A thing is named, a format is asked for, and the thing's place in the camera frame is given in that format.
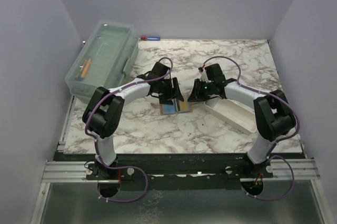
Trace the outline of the gold credit card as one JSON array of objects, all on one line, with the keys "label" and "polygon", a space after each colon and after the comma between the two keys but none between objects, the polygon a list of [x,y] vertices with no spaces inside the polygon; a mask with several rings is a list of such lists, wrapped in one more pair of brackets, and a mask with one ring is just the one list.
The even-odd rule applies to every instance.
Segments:
[{"label": "gold credit card", "polygon": [[178,113],[187,113],[190,111],[190,104],[187,101],[178,100],[176,103],[176,110]]}]

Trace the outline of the tan leather card holder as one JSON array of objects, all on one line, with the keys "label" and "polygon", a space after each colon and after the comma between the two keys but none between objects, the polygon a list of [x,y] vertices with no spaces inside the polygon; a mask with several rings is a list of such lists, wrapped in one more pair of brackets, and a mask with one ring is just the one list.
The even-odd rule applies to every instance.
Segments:
[{"label": "tan leather card holder", "polygon": [[[183,97],[184,97],[184,101],[187,101],[188,95],[184,94]],[[164,115],[173,115],[173,114],[184,114],[184,113],[178,113],[177,112],[177,110],[176,110],[176,103],[177,103],[177,101],[178,101],[177,99],[174,99],[172,105],[153,104],[153,107],[159,109],[160,110],[160,114],[162,116],[164,116]],[[187,112],[187,113],[191,113],[193,111],[192,104],[191,103],[189,103],[189,104],[190,104],[190,111]]]}]

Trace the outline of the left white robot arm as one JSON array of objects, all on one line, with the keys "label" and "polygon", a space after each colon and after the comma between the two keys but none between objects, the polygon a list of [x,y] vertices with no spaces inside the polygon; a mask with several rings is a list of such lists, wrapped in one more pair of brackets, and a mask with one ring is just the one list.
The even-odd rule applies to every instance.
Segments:
[{"label": "left white robot arm", "polygon": [[112,179],[117,172],[113,163],[116,159],[113,134],[124,106],[147,96],[157,98],[161,105],[172,105],[175,99],[184,100],[177,78],[171,77],[173,62],[169,62],[170,66],[156,62],[150,71],[125,85],[110,89],[96,88],[82,121],[85,123],[85,133],[94,138],[95,159],[101,163],[98,172],[103,178]]}]

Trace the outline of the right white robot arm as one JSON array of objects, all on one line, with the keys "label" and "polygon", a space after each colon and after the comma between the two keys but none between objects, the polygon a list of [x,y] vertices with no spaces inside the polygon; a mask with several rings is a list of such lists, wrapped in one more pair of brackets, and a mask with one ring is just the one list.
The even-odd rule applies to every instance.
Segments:
[{"label": "right white robot arm", "polygon": [[239,82],[239,78],[227,79],[219,66],[212,64],[199,68],[201,77],[194,80],[189,103],[229,99],[254,110],[257,139],[247,152],[249,161],[242,165],[243,173],[250,178],[261,172],[261,163],[267,160],[275,145],[295,128],[297,119],[289,107],[283,91],[257,90]]}]

